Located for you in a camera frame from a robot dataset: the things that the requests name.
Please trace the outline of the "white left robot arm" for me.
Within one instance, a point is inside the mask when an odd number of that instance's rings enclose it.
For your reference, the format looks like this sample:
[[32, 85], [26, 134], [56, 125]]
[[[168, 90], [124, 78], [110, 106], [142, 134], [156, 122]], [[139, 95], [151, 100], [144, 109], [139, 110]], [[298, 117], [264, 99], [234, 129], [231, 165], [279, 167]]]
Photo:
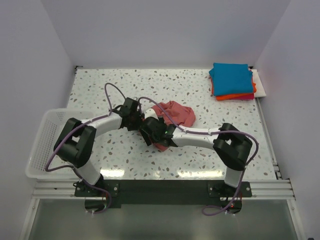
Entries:
[[104, 190], [102, 175], [91, 162], [95, 139], [110, 131], [126, 128], [137, 131], [143, 122], [144, 114], [139, 111], [139, 102], [127, 97], [122, 105], [112, 109], [107, 115], [92, 119], [67, 120], [53, 147], [53, 156], [67, 162], [86, 184], [86, 191], [99, 196]]

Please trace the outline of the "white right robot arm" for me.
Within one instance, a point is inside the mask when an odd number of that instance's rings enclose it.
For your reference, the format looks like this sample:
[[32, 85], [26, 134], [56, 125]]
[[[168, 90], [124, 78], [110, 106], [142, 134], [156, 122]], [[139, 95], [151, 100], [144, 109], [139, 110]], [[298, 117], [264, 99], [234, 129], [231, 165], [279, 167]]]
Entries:
[[215, 151], [226, 166], [223, 192], [233, 197], [241, 190], [240, 183], [253, 143], [232, 124], [224, 123], [220, 128], [192, 128], [167, 125], [163, 120], [148, 117], [139, 131], [148, 146], [192, 146]]

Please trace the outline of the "salmon pink t shirt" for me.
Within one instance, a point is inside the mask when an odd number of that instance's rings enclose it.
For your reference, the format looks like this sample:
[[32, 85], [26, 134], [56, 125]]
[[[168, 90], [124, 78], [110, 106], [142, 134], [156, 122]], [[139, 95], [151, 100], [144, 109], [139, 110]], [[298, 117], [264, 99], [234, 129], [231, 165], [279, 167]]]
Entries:
[[[192, 127], [196, 121], [196, 115], [193, 109], [189, 106], [183, 106], [176, 101], [169, 101], [167, 103], [160, 102], [159, 105], [165, 110], [166, 113], [174, 120], [178, 125], [184, 127]], [[153, 117], [157, 120], [160, 117], [163, 118], [165, 124], [168, 126], [172, 124], [172, 121], [165, 115], [164, 111], [161, 110], [157, 105], [153, 105], [151, 108], [145, 111], [145, 118]]]

